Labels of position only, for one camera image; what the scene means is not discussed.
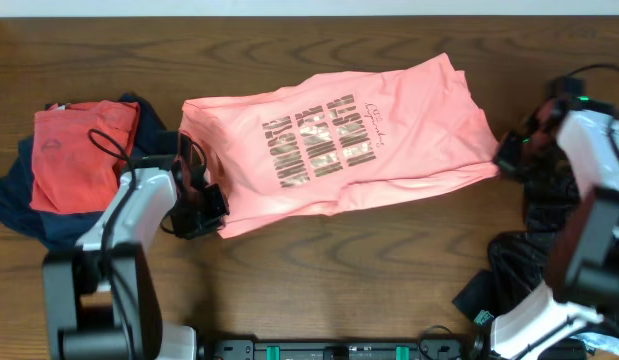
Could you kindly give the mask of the pink printed t-shirt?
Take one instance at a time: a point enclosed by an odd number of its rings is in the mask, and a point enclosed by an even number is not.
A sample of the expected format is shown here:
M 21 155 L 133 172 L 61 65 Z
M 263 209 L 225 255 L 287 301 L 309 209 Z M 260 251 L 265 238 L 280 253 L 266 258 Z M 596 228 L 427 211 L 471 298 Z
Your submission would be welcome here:
M 273 92 L 187 100 L 182 133 L 227 197 L 221 236 L 443 195 L 494 177 L 497 148 L 448 56 L 314 75 Z

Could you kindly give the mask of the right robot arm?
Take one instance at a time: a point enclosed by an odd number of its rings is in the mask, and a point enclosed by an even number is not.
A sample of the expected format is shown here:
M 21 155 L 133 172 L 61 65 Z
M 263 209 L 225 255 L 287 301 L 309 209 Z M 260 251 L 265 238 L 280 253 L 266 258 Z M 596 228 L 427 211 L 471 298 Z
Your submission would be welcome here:
M 476 341 L 484 359 L 537 359 L 586 330 L 619 340 L 619 324 L 608 314 L 619 308 L 619 258 L 611 255 L 619 241 L 619 114 L 587 96 L 575 73 L 550 83 L 525 132 L 509 132 L 493 162 L 502 174 L 527 180 L 531 160 L 550 145 L 565 154 L 580 202 L 548 254 L 539 285 Z

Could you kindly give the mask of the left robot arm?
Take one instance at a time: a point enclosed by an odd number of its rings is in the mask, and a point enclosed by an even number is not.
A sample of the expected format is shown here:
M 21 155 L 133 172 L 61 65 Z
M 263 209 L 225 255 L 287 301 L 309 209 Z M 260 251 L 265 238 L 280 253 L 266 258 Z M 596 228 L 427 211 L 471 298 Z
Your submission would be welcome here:
M 203 358 L 194 328 L 163 320 L 146 252 L 165 220 L 191 240 L 223 227 L 229 209 L 202 146 L 175 136 L 175 153 L 137 160 L 114 140 L 103 146 L 126 163 L 118 193 L 73 248 L 42 265 L 51 358 Z

